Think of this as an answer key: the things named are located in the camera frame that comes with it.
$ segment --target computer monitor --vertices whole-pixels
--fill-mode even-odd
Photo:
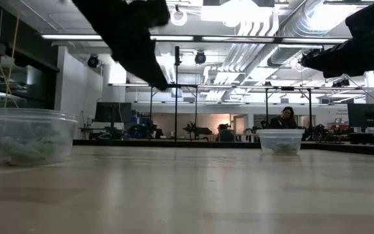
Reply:
[[[95,122],[129,123],[131,121],[130,103],[98,102],[96,105]]]
[[[347,104],[350,127],[374,127],[374,104]]]

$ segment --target black pole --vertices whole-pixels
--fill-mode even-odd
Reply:
[[[153,126],[152,125],[152,122],[153,122],[153,87],[151,87],[151,98],[149,100],[149,130],[148,130],[148,139],[151,140],[151,127]]]
[[[174,119],[174,141],[177,141],[177,106],[179,102],[179,65],[180,65],[180,47],[175,47],[175,119]]]
[[[265,105],[266,105],[266,123],[269,124],[268,118],[268,89],[265,89]]]
[[[312,139],[312,103],[311,103],[311,89],[308,89],[308,108],[310,111],[310,134],[311,134],[311,140]]]
[[[195,87],[195,116],[194,116],[194,123],[197,126],[197,97],[199,93],[199,87]]]

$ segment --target clear plastic tub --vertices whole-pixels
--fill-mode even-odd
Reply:
[[[0,108],[0,164],[35,166],[70,156],[77,117],[55,110]]]
[[[301,148],[302,129],[262,129],[256,132],[264,153],[296,155]]]

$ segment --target wooden floor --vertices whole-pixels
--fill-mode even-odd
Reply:
[[[74,147],[0,168],[0,234],[374,234],[374,156]]]

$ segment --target woman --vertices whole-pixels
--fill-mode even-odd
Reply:
[[[293,118],[292,107],[285,107],[280,116],[271,119],[269,126],[272,129],[296,129],[297,123]]]

